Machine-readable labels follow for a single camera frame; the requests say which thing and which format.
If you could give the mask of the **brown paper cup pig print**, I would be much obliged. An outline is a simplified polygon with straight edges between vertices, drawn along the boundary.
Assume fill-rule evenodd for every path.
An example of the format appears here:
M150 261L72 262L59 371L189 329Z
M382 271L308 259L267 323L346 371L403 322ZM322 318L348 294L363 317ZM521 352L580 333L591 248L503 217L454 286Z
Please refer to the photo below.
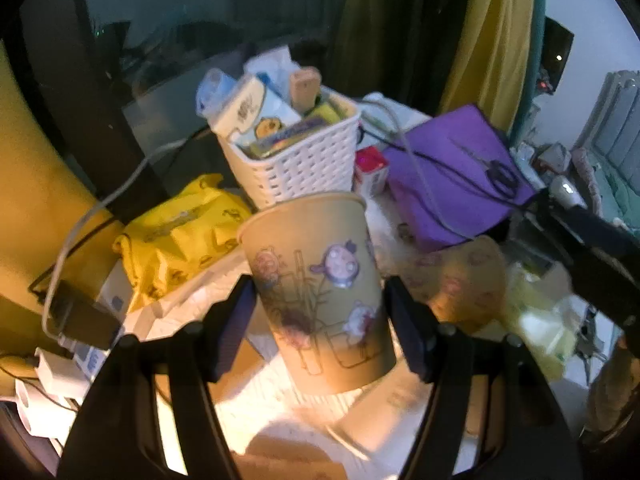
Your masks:
M506 308L506 259L488 236L413 256L398 274L413 298L426 304L440 322L474 334L503 317Z

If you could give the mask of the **brown cartoon paper cup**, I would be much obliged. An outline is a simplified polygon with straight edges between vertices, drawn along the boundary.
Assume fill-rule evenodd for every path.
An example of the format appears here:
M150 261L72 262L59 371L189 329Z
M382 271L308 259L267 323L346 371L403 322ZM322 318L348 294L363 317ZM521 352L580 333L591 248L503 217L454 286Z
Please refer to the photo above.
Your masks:
M352 391L395 366L359 195L317 193L271 206L242 224L238 242L299 391Z

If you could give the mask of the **white power strip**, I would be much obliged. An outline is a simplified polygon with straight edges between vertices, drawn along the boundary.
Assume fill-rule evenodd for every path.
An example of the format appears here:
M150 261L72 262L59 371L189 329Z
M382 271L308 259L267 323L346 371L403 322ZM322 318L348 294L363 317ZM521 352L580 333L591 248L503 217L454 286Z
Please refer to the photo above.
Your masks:
M13 402L27 432L65 445L92 384L72 359L37 348L31 356L1 353L1 399Z

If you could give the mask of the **yellow tissue pack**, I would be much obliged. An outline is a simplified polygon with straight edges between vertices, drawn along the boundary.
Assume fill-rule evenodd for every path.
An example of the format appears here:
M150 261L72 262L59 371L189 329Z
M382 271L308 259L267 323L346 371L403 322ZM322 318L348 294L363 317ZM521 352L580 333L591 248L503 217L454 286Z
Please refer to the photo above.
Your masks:
M570 276L561 263L543 276L519 262L509 266L504 326L526 343L548 382L563 377L574 354L580 316L573 298Z

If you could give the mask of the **black scissors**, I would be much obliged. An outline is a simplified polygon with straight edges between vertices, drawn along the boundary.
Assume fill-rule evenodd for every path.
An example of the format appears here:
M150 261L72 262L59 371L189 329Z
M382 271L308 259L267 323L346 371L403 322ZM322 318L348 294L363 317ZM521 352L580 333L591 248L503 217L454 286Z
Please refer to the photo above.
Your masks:
M487 180L501 197L515 198L518 195L520 179L508 165L498 159L486 158L454 139L450 142L485 168Z

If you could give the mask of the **purple cloth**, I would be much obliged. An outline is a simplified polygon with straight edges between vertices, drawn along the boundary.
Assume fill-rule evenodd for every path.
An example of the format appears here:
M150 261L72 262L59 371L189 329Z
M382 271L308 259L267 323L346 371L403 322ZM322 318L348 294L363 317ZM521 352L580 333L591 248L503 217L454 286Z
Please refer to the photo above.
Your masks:
M475 105L437 116L406 133L408 146L394 141L383 151L387 184L399 217L424 252L459 245L487 234L536 195L515 165L503 136ZM520 179L515 198L501 197L485 168L450 142L498 159Z

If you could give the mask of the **yellow curtain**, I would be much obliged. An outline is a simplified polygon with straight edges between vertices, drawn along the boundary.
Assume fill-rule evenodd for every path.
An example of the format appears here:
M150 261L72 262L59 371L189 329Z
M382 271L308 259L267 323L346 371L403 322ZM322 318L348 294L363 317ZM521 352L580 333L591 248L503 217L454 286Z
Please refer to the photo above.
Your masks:
M475 104L507 132L520 106L534 0L468 0L439 111Z

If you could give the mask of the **yellow plastic bag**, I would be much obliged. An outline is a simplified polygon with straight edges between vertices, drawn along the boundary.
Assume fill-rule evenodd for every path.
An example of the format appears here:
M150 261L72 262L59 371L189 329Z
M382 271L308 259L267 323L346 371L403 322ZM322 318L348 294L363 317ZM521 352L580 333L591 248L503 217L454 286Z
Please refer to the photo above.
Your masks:
M174 292L238 246L236 233L252 211L221 181L220 174L203 174L116 237L113 250L132 287L130 312Z

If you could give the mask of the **red white small carton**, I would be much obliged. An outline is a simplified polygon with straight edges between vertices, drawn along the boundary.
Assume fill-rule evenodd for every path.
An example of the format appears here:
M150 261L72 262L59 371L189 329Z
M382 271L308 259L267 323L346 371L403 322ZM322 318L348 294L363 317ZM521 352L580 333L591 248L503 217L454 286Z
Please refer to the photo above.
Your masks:
M362 196L377 196L384 191L388 177L388 161L371 145L356 151L354 190Z

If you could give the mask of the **white perforated plastic basket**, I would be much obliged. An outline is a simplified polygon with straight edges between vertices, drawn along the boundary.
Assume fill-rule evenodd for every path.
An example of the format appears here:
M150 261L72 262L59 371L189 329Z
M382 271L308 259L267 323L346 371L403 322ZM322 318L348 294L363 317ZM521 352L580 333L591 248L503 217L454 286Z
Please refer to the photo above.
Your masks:
M268 159L251 159L237 146L218 141L235 180L257 209L308 194L352 189L360 109L330 88L324 87L322 96L345 118Z

